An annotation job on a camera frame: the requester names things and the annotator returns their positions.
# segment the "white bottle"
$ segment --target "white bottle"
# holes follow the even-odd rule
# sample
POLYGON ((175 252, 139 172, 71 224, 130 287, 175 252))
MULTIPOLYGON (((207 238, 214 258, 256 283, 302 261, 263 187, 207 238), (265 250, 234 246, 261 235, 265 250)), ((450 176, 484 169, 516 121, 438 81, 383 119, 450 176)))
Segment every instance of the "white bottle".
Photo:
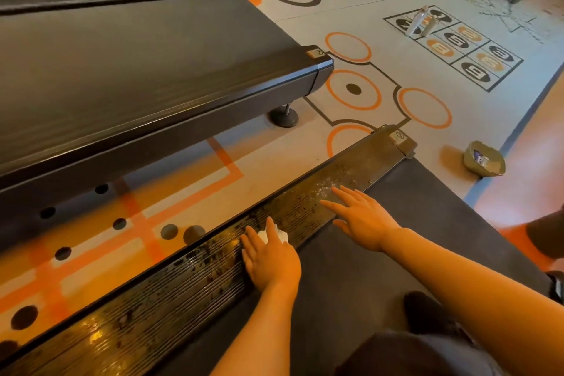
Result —
POLYGON ((433 32, 433 29, 435 28, 435 26, 438 23, 440 23, 440 21, 441 20, 438 19, 436 16, 431 15, 431 18, 429 18, 429 22, 425 26, 425 30, 423 30, 423 33, 421 33, 421 35, 424 36, 424 37, 429 36, 433 32))
POLYGON ((423 6, 423 8, 417 11, 417 14, 415 14, 415 16, 413 17, 413 21, 405 31, 405 36, 411 36, 415 31, 415 29, 417 29, 421 25, 421 23, 425 19, 425 16, 427 15, 428 10, 429 10, 428 6, 423 6))

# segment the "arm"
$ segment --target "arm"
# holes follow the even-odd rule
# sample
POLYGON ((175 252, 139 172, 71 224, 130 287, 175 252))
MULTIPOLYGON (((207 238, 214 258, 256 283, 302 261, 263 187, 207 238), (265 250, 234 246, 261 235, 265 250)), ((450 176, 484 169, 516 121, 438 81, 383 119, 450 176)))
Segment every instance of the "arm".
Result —
POLYGON ((321 204, 358 244, 383 251, 415 276, 514 376, 553 375, 564 368, 564 308, 474 261, 401 228, 377 201, 334 188, 347 207, 321 204))
POLYGON ((262 292, 249 321, 229 346, 212 376, 290 374, 290 321, 301 276, 300 258, 282 243, 274 222, 266 222, 268 244, 246 227, 241 236, 249 276, 262 292))

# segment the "black dot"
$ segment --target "black dot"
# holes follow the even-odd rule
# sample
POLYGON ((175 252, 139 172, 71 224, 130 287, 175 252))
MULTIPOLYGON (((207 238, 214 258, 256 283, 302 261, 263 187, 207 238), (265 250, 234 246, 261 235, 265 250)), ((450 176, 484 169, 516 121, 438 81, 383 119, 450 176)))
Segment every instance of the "black dot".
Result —
POLYGON ((24 330, 35 323, 38 315, 39 311, 35 306, 24 306, 14 314, 10 325, 13 330, 24 330))
POLYGON ((0 361, 5 360, 16 352, 20 346, 13 340, 3 340, 0 342, 0 361))
POLYGON ((57 260, 65 260, 70 257, 72 250, 70 247, 61 247, 55 252, 55 258, 57 260))
POLYGON ((42 209, 39 213, 39 217, 42 219, 50 219, 55 215, 56 209, 54 207, 47 207, 46 209, 42 209))
POLYGON ((94 188, 94 191, 95 191, 97 194, 100 194, 100 195, 102 195, 103 193, 108 192, 108 190, 109 190, 109 186, 108 186, 107 184, 101 184, 101 185, 96 186, 96 187, 94 188))
POLYGON ((194 225, 190 226, 184 231, 184 236, 182 239, 184 239, 184 244, 190 245, 204 235, 206 235, 206 230, 202 226, 194 225))
POLYGON ((359 95, 362 89, 356 84, 347 84, 347 91, 349 91, 350 94, 359 95))
POLYGON ((176 238, 178 235, 178 226, 170 224, 163 226, 161 229, 161 238, 162 239, 173 239, 176 238))
POLYGON ((113 222, 113 228, 115 230, 121 230, 125 227, 126 224, 127 224, 127 220, 122 219, 120 217, 119 219, 116 219, 116 221, 113 222))

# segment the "hand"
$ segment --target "hand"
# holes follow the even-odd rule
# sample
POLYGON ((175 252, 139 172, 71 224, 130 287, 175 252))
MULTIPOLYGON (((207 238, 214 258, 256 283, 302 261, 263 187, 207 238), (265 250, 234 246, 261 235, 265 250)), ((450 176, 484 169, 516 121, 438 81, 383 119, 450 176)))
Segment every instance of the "hand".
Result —
POLYGON ((341 189, 331 187, 331 190, 347 207, 325 200, 320 201, 320 204, 343 219, 335 219, 333 224, 361 247, 381 251, 385 238, 394 230, 401 229, 375 199, 360 190, 351 190, 344 186, 341 186, 341 189))
POLYGON ((243 261, 250 279, 260 292, 267 288, 280 287, 296 298, 302 267, 298 253, 287 242, 281 242, 271 217, 266 219, 268 244, 250 226, 241 235, 243 261))

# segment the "treadmill leveling foot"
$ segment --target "treadmill leveling foot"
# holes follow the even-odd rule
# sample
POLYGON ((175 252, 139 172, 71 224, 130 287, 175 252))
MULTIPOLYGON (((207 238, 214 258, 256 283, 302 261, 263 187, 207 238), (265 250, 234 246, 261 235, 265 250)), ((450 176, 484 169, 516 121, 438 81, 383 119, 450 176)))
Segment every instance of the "treadmill leveling foot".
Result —
POLYGON ((280 106, 268 113, 270 122, 282 127, 282 128, 292 128, 295 127, 300 118, 294 109, 290 109, 290 104, 285 106, 280 106))

